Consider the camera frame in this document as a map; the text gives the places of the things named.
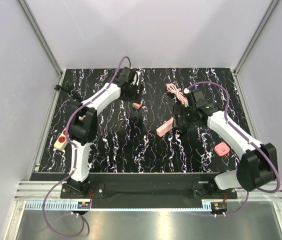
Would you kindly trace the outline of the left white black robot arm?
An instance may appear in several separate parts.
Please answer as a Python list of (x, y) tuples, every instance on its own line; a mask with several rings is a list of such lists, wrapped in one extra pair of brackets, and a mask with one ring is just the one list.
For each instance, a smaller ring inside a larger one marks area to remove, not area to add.
[(70, 116), (65, 128), (71, 144), (71, 167), (66, 182), (76, 197), (84, 198), (89, 193), (88, 158), (98, 133), (98, 116), (116, 100), (140, 104), (143, 88), (140, 73), (124, 67), (97, 93), (82, 101)]

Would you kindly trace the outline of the pink power strip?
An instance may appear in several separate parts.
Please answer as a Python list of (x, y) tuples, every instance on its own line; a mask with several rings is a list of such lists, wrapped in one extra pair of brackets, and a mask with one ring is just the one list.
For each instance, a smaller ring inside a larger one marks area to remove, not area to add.
[(167, 132), (169, 132), (173, 128), (174, 118), (172, 117), (167, 122), (163, 123), (160, 127), (156, 129), (156, 134), (159, 137), (164, 136)]

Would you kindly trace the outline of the pink charger plug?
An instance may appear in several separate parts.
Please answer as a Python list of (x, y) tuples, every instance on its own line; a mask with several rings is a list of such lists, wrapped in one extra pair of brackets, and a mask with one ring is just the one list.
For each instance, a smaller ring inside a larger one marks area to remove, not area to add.
[(143, 102), (142, 102), (142, 101), (141, 101), (140, 103), (134, 102), (134, 103), (132, 104), (132, 106), (133, 106), (133, 108), (134, 108), (136, 111), (138, 111), (138, 110), (140, 110), (140, 109), (142, 108)]

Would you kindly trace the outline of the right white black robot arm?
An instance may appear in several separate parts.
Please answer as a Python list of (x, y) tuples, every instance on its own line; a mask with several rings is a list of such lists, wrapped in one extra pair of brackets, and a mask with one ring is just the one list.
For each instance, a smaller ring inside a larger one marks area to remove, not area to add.
[(185, 104), (173, 107), (173, 126), (180, 132), (192, 127), (207, 127), (216, 132), (240, 159), (236, 170), (219, 173), (208, 185), (209, 195), (220, 198), (227, 189), (242, 188), (247, 192), (279, 179), (277, 150), (263, 144), (237, 125), (227, 111), (208, 102), (202, 91), (184, 91)]

